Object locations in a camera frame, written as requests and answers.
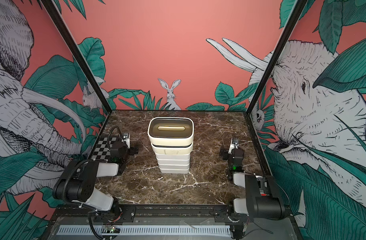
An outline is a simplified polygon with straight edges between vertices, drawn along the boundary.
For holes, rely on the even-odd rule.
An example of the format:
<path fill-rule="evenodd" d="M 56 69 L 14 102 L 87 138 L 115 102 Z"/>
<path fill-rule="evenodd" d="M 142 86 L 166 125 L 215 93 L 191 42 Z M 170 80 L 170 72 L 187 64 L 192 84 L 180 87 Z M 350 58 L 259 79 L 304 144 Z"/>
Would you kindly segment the grey lid white tissue box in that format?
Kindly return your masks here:
<path fill-rule="evenodd" d="M 186 170 L 178 170 L 178 169 L 160 169 L 163 174 L 188 174 L 189 169 Z"/>

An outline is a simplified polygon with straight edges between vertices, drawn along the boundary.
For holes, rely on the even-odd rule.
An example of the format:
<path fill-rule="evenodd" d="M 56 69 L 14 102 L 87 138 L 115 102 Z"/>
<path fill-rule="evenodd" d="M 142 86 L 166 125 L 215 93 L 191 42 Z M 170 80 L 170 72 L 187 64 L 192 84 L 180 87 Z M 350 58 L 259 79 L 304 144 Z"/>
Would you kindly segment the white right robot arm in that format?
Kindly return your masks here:
<path fill-rule="evenodd" d="M 236 198 L 230 204 L 234 213 L 250 219 L 281 220 L 286 217 L 285 205 L 274 177 L 246 173 L 242 167 L 244 151 L 238 147 L 221 148 L 219 155 L 227 161 L 227 179 L 245 189 L 245 197 Z"/>

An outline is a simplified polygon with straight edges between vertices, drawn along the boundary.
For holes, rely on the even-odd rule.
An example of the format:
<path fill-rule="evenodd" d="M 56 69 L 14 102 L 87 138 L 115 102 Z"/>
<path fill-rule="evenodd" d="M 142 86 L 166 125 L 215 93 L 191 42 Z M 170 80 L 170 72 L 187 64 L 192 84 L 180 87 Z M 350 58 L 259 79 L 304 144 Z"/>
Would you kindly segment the wood lid white tissue box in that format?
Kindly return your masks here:
<path fill-rule="evenodd" d="M 190 159 L 190 154 L 186 155 L 166 155 L 166 154 L 155 154 L 158 160 L 179 160 L 186 161 Z"/>

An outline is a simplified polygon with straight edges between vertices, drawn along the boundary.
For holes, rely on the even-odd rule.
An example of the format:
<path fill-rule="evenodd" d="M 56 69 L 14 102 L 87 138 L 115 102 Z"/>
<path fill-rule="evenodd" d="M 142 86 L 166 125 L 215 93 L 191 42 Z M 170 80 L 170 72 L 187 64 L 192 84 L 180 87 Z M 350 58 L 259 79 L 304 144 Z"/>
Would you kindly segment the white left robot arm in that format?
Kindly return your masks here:
<path fill-rule="evenodd" d="M 129 156 L 139 153 L 139 147 L 129 141 L 116 141 L 109 150 L 108 160 L 86 159 L 71 161 L 56 182 L 52 197 L 66 204 L 78 204 L 95 211 L 110 211 L 114 198 L 95 188 L 97 178 L 120 176 Z"/>

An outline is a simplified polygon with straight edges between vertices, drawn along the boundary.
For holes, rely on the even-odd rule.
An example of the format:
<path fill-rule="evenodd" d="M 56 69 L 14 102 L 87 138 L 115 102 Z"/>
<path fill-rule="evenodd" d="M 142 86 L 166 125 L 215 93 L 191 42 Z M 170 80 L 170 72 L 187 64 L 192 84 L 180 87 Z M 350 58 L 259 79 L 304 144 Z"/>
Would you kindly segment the dark brown lid tissue box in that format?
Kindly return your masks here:
<path fill-rule="evenodd" d="M 193 150 L 193 144 L 185 147 L 178 146 L 155 146 L 151 144 L 152 149 L 156 154 L 162 155 L 187 155 Z"/>
<path fill-rule="evenodd" d="M 190 118 L 156 117 L 149 123 L 148 136 L 154 146 L 187 147 L 193 143 L 194 123 Z"/>

